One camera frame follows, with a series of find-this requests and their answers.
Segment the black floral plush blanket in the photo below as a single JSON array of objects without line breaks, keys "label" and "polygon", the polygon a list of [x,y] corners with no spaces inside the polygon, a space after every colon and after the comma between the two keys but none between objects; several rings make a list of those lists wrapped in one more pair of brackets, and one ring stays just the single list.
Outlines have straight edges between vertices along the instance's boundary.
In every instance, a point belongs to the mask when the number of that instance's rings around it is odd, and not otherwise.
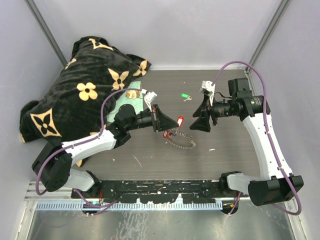
[{"label": "black floral plush blanket", "polygon": [[101,130],[101,106],[113,92],[143,77],[151,63],[122,53],[98,36],[85,36],[73,45],[71,58],[56,82],[40,100],[20,111],[19,131],[24,143],[38,139],[68,142]]}]

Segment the aluminium rail with slotted duct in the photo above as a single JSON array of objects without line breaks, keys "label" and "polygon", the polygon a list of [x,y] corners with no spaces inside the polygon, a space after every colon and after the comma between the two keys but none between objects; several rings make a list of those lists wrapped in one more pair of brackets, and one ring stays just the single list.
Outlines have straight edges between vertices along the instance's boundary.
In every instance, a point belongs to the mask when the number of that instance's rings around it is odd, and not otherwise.
[{"label": "aluminium rail with slotted duct", "polygon": [[62,187],[54,192],[46,192],[43,195],[38,195],[36,192],[36,184],[31,182],[28,186],[25,200],[36,201],[36,209],[38,210],[71,210],[80,209],[85,213],[97,213],[105,208],[112,211],[120,210],[221,210],[228,211],[232,208],[237,208],[237,200],[244,198],[250,199],[246,194],[236,191],[236,198],[219,198],[215,203],[188,203],[184,204],[182,197],[178,197],[174,203],[147,203],[143,204],[139,200],[136,203],[121,203],[117,200],[105,202],[101,198],[86,199],[78,190],[70,187]]}]

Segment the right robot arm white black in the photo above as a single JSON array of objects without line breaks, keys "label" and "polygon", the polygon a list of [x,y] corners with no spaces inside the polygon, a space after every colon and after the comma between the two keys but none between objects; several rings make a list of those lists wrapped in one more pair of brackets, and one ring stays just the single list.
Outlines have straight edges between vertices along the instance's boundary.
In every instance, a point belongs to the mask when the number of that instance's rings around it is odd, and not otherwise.
[{"label": "right robot arm white black", "polygon": [[217,125],[218,118],[239,117],[252,141],[258,163],[259,177],[245,175],[239,171],[222,173],[219,191],[231,197],[236,191],[250,197],[255,206],[287,202],[303,187],[302,176],[294,175],[282,154],[272,125],[272,116],[264,96],[254,96],[247,78],[228,81],[229,97],[215,100],[215,84],[201,83],[203,101],[193,113],[195,122],[190,130],[209,133]]}]

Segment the red key tags bunch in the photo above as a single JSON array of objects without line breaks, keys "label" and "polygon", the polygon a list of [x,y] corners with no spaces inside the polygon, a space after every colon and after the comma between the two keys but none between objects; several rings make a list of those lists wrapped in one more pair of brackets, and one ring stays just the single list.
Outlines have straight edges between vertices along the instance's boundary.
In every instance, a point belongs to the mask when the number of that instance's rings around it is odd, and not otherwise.
[{"label": "red key tags bunch", "polygon": [[170,128],[168,130],[165,130],[162,134],[163,138],[167,139],[170,138],[172,136],[172,133],[175,133],[183,124],[184,122],[184,116],[179,116],[177,121],[176,121],[176,125],[173,128]]}]

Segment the mint green cartoon cloth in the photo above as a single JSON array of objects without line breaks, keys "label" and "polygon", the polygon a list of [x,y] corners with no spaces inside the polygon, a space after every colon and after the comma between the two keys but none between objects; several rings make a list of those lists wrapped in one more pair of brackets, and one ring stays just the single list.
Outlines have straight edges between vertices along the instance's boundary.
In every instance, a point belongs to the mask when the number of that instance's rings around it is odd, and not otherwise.
[{"label": "mint green cartoon cloth", "polygon": [[138,114],[144,110],[143,102],[143,93],[140,91],[127,90],[115,94],[106,102],[104,106],[104,125],[114,121],[115,115],[118,113],[122,105],[132,105],[135,113]]}]

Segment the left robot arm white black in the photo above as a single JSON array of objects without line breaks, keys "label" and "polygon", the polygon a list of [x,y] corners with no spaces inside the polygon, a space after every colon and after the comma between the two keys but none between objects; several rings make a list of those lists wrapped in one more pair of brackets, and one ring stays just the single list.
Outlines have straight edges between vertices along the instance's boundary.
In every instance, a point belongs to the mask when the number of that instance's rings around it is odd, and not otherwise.
[{"label": "left robot arm white black", "polygon": [[73,165],[97,153],[121,147],[131,138],[132,130],[152,127],[155,132],[163,132],[178,126],[157,104],[140,113],[136,113],[132,105],[124,104],[102,132],[61,144],[48,142],[32,164],[36,183],[42,183],[45,192],[67,187],[95,198],[102,190],[102,183],[92,172],[73,169]]}]

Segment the large keyring with small rings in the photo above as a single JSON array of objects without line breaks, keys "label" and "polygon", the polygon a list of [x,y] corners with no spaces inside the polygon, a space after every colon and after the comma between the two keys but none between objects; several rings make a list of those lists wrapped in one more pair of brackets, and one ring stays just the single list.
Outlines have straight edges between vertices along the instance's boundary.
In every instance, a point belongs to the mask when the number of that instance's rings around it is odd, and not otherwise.
[{"label": "large keyring with small rings", "polygon": [[180,129],[175,133],[175,136],[172,135],[170,138],[166,138],[166,141],[173,147],[181,150],[191,150],[196,146],[197,143],[191,135],[181,131]]}]

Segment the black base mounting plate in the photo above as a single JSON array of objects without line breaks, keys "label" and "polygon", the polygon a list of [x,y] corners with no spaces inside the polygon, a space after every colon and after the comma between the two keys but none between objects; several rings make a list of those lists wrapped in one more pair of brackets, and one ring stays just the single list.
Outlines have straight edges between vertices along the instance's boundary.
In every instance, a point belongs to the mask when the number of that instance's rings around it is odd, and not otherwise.
[{"label": "black base mounting plate", "polygon": [[215,180],[103,180],[95,195],[81,194],[87,200],[100,198],[107,203],[125,204],[172,204],[178,197],[184,204],[204,204],[237,197],[235,190],[223,192]]}]

